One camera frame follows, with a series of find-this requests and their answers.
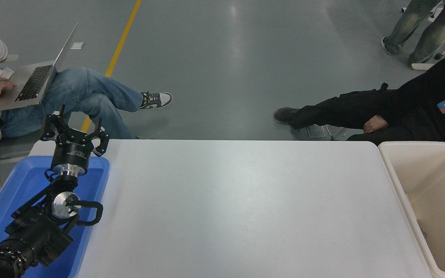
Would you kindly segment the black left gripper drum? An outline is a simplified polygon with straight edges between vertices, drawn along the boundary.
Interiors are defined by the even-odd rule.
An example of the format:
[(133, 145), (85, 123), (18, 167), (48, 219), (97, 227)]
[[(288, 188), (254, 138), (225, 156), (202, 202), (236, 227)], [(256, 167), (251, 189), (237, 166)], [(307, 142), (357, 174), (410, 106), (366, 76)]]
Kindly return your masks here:
[(61, 165), (75, 165), (81, 169), (88, 169), (93, 145), (87, 134), (69, 130), (59, 134), (55, 142), (52, 169)]

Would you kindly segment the person's bare hand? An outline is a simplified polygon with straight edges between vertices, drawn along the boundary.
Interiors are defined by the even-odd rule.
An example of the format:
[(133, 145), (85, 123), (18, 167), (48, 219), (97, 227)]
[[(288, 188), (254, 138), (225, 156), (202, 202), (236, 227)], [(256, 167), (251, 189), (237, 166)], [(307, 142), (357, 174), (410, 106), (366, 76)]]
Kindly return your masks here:
[(373, 133), (383, 130), (389, 126), (388, 122), (381, 116), (375, 115), (370, 118), (363, 126), (364, 133)]

